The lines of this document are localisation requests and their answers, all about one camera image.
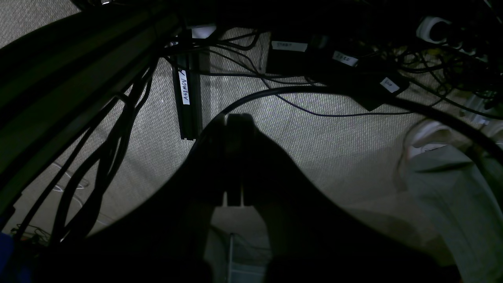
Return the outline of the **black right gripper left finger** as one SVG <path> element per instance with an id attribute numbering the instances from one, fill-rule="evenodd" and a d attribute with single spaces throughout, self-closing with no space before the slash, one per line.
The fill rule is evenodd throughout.
<path id="1" fill-rule="evenodd" d="M 152 197 L 130 213 L 140 232 L 130 241 L 133 283 L 210 283 L 204 259 L 211 218 L 221 205 L 223 117 L 210 122 L 186 160 Z"/>

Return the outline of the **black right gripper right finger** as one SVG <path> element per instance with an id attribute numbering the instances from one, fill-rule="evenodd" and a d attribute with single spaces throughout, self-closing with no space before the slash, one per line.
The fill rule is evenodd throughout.
<path id="1" fill-rule="evenodd" d="M 265 222 L 273 258 L 266 283 L 336 283 L 341 255 L 331 236 L 346 213 L 321 193 L 248 114 L 228 116 L 238 143 L 244 201 Z"/>

